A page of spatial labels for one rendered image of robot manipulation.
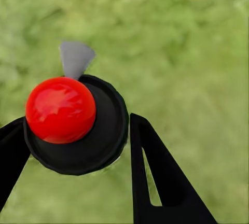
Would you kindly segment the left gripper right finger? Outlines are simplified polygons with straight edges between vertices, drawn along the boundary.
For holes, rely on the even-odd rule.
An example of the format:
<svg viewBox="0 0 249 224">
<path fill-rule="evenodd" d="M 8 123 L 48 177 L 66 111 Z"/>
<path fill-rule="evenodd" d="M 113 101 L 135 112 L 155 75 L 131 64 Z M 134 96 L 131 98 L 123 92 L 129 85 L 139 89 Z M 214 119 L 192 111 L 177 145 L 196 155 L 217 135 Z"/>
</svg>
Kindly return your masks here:
<svg viewBox="0 0 249 224">
<path fill-rule="evenodd" d="M 134 224 L 217 224 L 150 122 L 130 114 Z M 144 148 L 162 206 L 150 203 Z"/>
</svg>

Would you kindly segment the pesticide atomizer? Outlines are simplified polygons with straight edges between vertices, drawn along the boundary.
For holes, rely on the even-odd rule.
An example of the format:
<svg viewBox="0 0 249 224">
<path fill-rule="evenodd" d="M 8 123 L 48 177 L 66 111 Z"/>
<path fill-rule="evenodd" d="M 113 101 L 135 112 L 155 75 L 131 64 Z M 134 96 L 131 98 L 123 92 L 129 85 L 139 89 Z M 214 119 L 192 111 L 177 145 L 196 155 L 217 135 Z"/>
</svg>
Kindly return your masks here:
<svg viewBox="0 0 249 224">
<path fill-rule="evenodd" d="M 111 83 L 84 74 L 94 50 L 76 41 L 59 45 L 64 76 L 30 94 L 23 123 L 31 155 L 59 174 L 84 175 L 115 163 L 129 140 L 124 98 Z"/>
</svg>

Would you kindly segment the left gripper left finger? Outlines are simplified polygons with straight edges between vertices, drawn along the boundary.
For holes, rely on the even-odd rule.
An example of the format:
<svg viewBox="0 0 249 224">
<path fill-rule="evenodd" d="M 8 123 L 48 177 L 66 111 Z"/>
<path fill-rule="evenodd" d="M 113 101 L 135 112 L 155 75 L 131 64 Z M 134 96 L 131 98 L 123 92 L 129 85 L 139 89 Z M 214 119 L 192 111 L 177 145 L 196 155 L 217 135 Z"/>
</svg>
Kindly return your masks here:
<svg viewBox="0 0 249 224">
<path fill-rule="evenodd" d="M 24 140 L 24 118 L 0 128 L 0 212 L 31 155 Z"/>
</svg>

